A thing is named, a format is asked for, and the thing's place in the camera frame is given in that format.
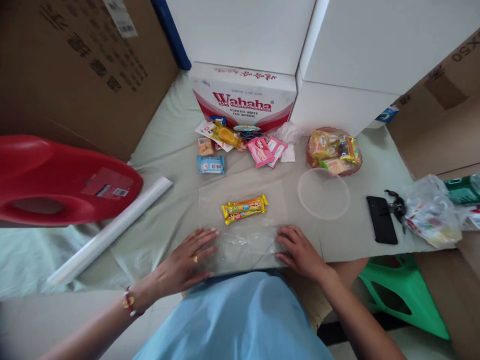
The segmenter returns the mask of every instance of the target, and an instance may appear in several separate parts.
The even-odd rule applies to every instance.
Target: wahaha logo
[[[272,105],[264,104],[258,100],[253,101],[245,101],[242,100],[241,97],[230,98],[230,94],[222,94],[218,92],[212,93],[215,96],[215,99],[218,101],[220,106],[232,107],[232,108],[242,108],[242,109],[252,109],[252,110],[259,110],[265,112],[272,112]]]

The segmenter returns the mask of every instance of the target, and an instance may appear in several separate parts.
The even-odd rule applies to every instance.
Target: light blue shirt
[[[257,271],[192,289],[135,359],[333,357],[282,278]]]

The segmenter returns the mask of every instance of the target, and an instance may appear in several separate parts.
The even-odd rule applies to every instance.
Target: black phone
[[[375,241],[380,244],[396,245],[399,243],[395,233],[394,223],[390,216],[389,204],[383,197],[367,196]]]

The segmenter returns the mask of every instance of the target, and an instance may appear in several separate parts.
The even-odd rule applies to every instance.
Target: plastic wrap roll
[[[172,184],[173,183],[165,177],[158,179],[147,191],[137,197],[120,215],[55,271],[47,279],[47,282],[53,286],[62,286],[71,283],[137,220],[145,210],[167,191]]]

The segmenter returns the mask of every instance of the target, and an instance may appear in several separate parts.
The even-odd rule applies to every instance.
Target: green bottle
[[[445,181],[448,196],[454,204],[478,205],[480,204],[480,175],[459,177]]]

